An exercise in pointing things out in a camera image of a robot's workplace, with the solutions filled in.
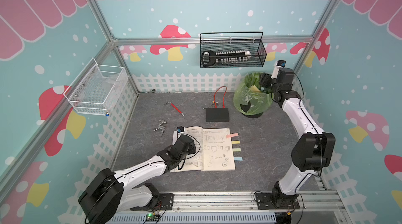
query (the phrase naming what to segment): wire basket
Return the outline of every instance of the wire basket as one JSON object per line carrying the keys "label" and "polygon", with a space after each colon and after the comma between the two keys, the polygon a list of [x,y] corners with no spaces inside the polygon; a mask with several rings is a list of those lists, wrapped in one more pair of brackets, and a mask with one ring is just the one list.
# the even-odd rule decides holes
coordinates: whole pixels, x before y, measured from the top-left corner
{"label": "wire basket", "polygon": [[91,61],[94,61],[94,65],[75,89],[68,92],[76,82],[78,78],[76,77],[65,90],[64,96],[77,113],[108,116],[127,84],[127,72],[125,68],[120,66],[100,65],[95,59]]}
{"label": "wire basket", "polygon": [[263,32],[202,33],[200,67],[262,67],[267,57],[262,37]]}

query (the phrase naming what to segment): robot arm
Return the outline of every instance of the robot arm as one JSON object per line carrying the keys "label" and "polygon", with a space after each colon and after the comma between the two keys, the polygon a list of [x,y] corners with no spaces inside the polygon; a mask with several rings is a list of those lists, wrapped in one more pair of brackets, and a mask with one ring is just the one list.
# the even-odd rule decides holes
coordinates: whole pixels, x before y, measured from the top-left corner
{"label": "robot arm", "polygon": [[154,208],[159,199],[156,188],[150,183],[135,186],[174,169],[186,155],[194,153],[193,139],[181,135],[174,145],[141,164],[121,171],[100,171],[78,199],[89,223],[104,224],[115,213],[132,207]]}

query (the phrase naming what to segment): black wire basket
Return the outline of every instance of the black wire basket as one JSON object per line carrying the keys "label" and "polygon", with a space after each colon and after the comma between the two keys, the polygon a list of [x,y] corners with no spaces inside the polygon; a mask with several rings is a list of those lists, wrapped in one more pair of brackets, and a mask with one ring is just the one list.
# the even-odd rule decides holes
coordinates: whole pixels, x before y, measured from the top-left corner
{"label": "black wire basket", "polygon": [[263,32],[202,33],[200,67],[262,67],[267,57],[262,38]]}

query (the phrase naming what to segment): mushroom decal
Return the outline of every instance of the mushroom decal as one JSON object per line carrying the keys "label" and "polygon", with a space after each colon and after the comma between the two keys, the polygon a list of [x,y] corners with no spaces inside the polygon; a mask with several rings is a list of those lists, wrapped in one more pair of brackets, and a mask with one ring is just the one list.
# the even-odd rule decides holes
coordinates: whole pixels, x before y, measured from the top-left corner
{"label": "mushroom decal", "polygon": [[347,111],[345,123],[354,123],[356,127],[349,129],[353,139],[361,143],[366,136],[370,136],[374,147],[382,151],[388,144],[389,126],[387,120],[380,114],[361,111]]}
{"label": "mushroom decal", "polygon": [[396,155],[386,155],[384,159],[388,170],[402,181],[402,157]]}
{"label": "mushroom decal", "polygon": [[147,50],[144,48],[144,46],[141,45],[120,46],[119,50],[125,60],[128,60],[128,56],[130,56],[130,61],[140,61],[141,58],[138,56],[137,53],[143,53],[143,54],[147,53]]}
{"label": "mushroom decal", "polygon": [[[39,97],[39,112],[41,120],[37,124],[42,124],[52,113],[57,104],[64,98],[63,92],[68,86],[56,86],[44,91]],[[45,151],[48,156],[54,156],[62,149],[66,130],[69,130],[73,137],[77,139],[85,127],[85,117],[78,115],[71,108],[63,118],[56,130],[45,143]]]}
{"label": "mushroom decal", "polygon": [[275,52],[286,53],[287,46],[286,43],[268,43],[265,47],[265,51],[267,52],[265,61],[272,61],[275,60]]}
{"label": "mushroom decal", "polygon": [[[175,25],[166,26],[161,34],[158,36],[159,38],[184,38],[191,37],[186,30],[181,27]],[[162,54],[168,51],[168,60],[169,61],[181,61],[183,59],[183,55],[180,52],[180,47],[185,47],[189,49],[194,49],[195,44],[189,45],[152,45],[150,51],[154,55]]]}
{"label": "mushroom decal", "polygon": [[[290,54],[296,55],[302,53],[305,45],[306,43],[298,43],[290,50]],[[329,47],[330,47],[329,31],[328,29],[325,28],[322,34],[320,35],[318,41],[314,45],[313,50],[309,53],[306,60],[304,61],[304,64],[307,67],[311,68],[313,64],[313,59],[315,56],[317,56],[320,64],[324,65],[324,63],[328,59]]]}
{"label": "mushroom decal", "polygon": [[27,203],[35,207],[42,204],[49,191],[49,184],[37,184],[35,181],[47,166],[47,162],[39,161],[33,162],[28,167],[17,186],[0,207],[2,223],[19,224],[23,220]]}
{"label": "mushroom decal", "polygon": [[394,200],[396,201],[400,209],[402,209],[402,192],[394,190],[391,192],[391,194],[394,197]]}

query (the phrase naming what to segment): sticky note tab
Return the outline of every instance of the sticky note tab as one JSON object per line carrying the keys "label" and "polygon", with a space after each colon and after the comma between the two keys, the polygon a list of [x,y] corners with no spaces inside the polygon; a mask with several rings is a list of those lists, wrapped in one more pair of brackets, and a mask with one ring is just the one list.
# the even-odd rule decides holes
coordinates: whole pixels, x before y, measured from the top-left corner
{"label": "sticky note tab", "polygon": [[237,136],[239,136],[239,133],[232,133],[230,135],[226,135],[227,138],[229,138],[229,137],[237,137]]}

